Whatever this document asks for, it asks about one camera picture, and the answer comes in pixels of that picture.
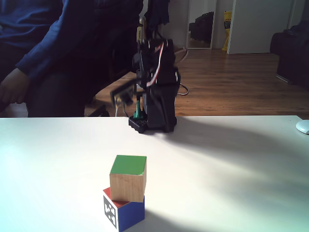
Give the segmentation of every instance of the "yellow bag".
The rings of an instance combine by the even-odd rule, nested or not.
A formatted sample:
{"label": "yellow bag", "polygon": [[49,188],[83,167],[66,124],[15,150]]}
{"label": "yellow bag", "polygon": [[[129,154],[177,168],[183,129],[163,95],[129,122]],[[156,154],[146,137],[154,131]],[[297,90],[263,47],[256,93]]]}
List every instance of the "yellow bag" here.
{"label": "yellow bag", "polygon": [[222,51],[227,51],[228,47],[228,39],[230,37],[230,29],[231,29],[231,21],[232,21],[232,11],[225,11],[224,12],[224,28],[226,31],[226,41]]}

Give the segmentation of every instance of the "hand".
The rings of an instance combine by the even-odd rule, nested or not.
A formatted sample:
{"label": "hand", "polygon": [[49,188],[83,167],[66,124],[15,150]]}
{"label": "hand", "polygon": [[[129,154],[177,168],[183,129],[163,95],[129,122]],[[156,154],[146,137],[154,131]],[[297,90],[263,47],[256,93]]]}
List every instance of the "hand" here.
{"label": "hand", "polygon": [[29,78],[19,69],[14,69],[0,84],[0,102],[23,103],[29,84]]}

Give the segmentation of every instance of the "dark pants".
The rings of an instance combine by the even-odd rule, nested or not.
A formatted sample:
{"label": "dark pants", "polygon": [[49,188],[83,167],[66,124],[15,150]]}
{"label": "dark pants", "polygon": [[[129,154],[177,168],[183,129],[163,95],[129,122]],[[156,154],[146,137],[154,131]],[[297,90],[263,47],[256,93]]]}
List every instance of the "dark pants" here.
{"label": "dark pants", "polygon": [[[0,82],[15,69],[25,51],[0,44]],[[83,117],[84,106],[94,97],[91,89],[98,78],[107,79],[102,60],[67,56],[38,80],[32,80],[25,102],[28,117]]]}

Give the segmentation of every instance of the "wooden floor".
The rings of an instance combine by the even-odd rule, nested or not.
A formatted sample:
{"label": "wooden floor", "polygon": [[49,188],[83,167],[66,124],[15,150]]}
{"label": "wooden floor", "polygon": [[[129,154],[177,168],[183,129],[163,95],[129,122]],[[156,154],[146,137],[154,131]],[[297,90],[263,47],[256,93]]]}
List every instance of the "wooden floor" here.
{"label": "wooden floor", "polygon": [[[309,91],[276,78],[278,57],[273,54],[227,55],[220,50],[191,50],[179,64],[188,96],[178,96],[177,116],[297,115],[309,119]],[[110,91],[134,78],[130,73],[97,95],[85,115],[103,103],[113,116]],[[26,116],[13,105],[13,116]],[[131,115],[134,106],[127,109]]]}

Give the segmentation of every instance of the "computer mouse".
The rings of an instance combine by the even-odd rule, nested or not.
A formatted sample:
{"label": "computer mouse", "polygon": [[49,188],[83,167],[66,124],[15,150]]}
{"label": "computer mouse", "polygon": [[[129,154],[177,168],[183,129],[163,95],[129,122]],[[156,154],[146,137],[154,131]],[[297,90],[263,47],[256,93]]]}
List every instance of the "computer mouse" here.
{"label": "computer mouse", "polygon": [[296,124],[296,128],[305,133],[309,134],[309,120],[302,120]]}

